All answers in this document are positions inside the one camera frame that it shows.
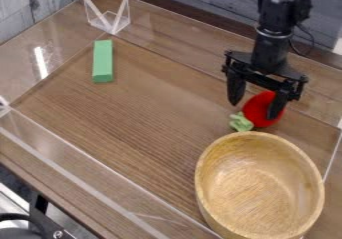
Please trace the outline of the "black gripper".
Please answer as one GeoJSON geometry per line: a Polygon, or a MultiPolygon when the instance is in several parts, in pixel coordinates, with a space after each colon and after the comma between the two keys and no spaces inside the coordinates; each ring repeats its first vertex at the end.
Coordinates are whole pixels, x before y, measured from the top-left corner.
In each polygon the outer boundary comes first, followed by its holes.
{"type": "Polygon", "coordinates": [[[274,69],[266,70],[256,66],[252,54],[241,51],[226,51],[222,72],[227,78],[229,101],[237,105],[245,96],[246,83],[277,91],[268,109],[268,119],[274,120],[286,107],[288,100],[300,100],[309,77],[297,71],[288,61],[274,69]]]}

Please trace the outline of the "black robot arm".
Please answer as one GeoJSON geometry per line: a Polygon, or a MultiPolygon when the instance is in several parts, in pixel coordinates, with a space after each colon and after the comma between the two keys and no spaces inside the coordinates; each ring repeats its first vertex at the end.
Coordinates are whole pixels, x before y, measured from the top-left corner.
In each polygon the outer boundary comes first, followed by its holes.
{"type": "Polygon", "coordinates": [[[227,50],[222,72],[227,78],[227,99],[242,100],[246,84],[273,91],[266,119],[276,120],[288,103],[300,100],[309,78],[288,61],[294,28],[310,17],[312,0],[258,0],[258,26],[253,52],[227,50]]]}

